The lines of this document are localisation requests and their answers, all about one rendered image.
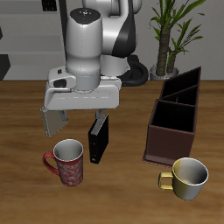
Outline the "green pot plant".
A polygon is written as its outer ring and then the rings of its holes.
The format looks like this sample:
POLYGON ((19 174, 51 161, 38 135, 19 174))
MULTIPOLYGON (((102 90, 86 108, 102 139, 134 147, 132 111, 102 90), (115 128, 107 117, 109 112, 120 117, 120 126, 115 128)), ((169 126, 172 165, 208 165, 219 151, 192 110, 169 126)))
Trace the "green pot plant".
POLYGON ((159 10, 153 8, 157 15, 150 21, 155 21, 158 25, 158 28, 154 27, 154 31, 157 34, 155 39, 159 42, 159 48, 157 64, 150 68, 152 81, 166 81, 179 74, 179 70, 174 67, 176 56, 179 53, 187 53, 185 47, 194 40, 202 39, 202 36, 197 36, 200 24, 186 33, 192 19, 183 24, 179 21, 205 1, 196 0, 192 3, 186 1, 177 9, 176 0, 159 0, 159 10))

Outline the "grey book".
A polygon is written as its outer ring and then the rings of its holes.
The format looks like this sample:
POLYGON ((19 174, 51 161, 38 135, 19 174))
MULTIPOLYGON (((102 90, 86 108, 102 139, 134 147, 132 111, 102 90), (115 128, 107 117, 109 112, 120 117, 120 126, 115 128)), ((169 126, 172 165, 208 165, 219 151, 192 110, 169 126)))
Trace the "grey book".
POLYGON ((58 110, 47 110, 42 108, 40 110, 44 131, 48 137, 53 136, 56 132, 61 130, 68 124, 68 121, 62 121, 58 110))

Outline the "black book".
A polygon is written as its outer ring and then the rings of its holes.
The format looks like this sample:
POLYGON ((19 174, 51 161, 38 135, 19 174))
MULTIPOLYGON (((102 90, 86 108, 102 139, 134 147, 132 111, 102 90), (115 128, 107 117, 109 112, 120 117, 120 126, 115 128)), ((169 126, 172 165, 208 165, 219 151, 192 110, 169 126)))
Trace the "black book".
POLYGON ((96 119, 88 132, 90 162, 98 164, 109 143, 109 116, 96 119))

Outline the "red patterned mug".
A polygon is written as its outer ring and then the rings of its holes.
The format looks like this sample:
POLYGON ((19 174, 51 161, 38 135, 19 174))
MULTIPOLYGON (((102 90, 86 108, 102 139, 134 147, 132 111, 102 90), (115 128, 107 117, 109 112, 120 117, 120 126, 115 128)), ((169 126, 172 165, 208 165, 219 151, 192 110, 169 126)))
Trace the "red patterned mug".
POLYGON ((44 166, 58 175, 63 185, 77 186, 83 180, 83 146, 73 139, 58 142, 43 156, 44 166))

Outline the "yellow and white mug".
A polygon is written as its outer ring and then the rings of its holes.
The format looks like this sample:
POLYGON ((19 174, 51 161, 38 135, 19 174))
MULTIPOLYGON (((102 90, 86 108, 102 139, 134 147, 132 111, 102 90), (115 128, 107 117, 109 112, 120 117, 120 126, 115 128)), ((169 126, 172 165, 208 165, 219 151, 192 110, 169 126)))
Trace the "yellow and white mug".
POLYGON ((182 200, 193 200, 208 180, 208 169, 199 160, 182 157, 176 160, 171 172, 161 172, 158 187, 173 192, 182 200))

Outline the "dark brown desk caddy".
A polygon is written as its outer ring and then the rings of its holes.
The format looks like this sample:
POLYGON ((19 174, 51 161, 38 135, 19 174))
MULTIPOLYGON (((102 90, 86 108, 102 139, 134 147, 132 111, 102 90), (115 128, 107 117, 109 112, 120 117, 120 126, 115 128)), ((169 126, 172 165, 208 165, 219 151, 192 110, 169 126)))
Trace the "dark brown desk caddy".
POLYGON ((190 156, 196 132, 201 67, 165 80, 148 124, 143 161, 171 167, 190 156))

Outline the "black wall panel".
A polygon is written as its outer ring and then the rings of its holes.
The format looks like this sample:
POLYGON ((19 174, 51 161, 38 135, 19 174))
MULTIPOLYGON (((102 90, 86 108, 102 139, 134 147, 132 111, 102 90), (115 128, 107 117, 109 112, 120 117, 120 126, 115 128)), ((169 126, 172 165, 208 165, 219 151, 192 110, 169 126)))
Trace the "black wall panel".
POLYGON ((56 0, 41 0, 43 11, 56 11, 56 0))

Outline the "dark block at wall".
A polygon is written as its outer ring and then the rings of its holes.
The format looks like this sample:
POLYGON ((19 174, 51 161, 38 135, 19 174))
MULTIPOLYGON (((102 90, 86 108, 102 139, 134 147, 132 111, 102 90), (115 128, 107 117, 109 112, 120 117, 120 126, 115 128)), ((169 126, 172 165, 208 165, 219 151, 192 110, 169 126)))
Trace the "dark block at wall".
POLYGON ((4 76, 8 73, 11 67, 9 56, 7 54, 0 54, 0 81, 4 79, 4 76))

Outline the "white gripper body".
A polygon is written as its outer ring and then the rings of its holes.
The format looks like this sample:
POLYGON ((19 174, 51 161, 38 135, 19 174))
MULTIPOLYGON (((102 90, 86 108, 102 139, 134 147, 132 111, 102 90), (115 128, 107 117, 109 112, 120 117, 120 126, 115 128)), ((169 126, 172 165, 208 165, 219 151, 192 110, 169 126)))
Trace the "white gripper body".
POLYGON ((69 88, 45 85, 47 110, 115 109, 119 105, 122 81, 117 77, 102 76, 100 85, 91 93, 80 93, 69 88))

